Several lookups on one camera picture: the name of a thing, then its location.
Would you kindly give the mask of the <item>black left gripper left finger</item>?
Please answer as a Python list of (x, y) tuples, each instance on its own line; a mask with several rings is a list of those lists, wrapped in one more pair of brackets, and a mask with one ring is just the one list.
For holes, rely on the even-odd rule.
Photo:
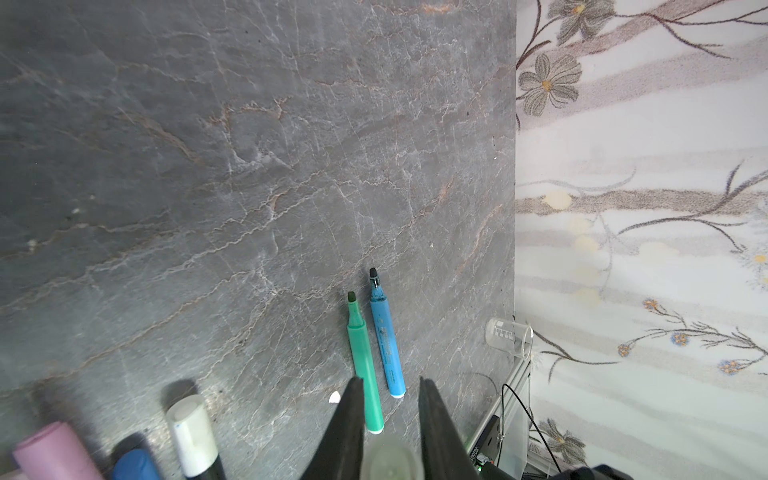
[(364, 455), (364, 382), (353, 377), (301, 480), (358, 480)]

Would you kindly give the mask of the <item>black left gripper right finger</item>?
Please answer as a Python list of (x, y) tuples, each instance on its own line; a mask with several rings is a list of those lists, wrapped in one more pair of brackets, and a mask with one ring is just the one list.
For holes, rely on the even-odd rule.
[(424, 478), (479, 479), (478, 471), (469, 459), (439, 390), (431, 379), (420, 378), (418, 409)]

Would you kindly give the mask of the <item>translucent yellow highlighter cap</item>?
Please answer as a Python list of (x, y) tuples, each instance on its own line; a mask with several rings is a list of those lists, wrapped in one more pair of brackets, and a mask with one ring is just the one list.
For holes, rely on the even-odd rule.
[(424, 480), (424, 467), (404, 440), (381, 435), (365, 448), (360, 479)]

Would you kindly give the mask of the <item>green highlighter marker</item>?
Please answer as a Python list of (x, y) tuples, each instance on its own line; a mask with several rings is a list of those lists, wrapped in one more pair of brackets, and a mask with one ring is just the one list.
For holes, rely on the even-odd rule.
[(381, 407), (379, 388), (373, 363), (373, 353), (366, 321), (360, 312), (354, 291), (347, 293), (348, 322), (347, 333), (351, 348), (356, 376), (363, 381), (364, 413), (367, 430), (381, 434), (385, 422)]

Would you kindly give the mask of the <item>blue highlighter marker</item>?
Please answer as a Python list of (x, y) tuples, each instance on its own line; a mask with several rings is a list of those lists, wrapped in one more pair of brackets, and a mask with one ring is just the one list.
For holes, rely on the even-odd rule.
[(379, 275), (375, 268), (369, 270), (369, 279), (371, 283), (370, 308), (388, 390), (392, 397), (401, 399), (406, 393), (406, 383), (400, 362), (388, 298), (382, 289)]

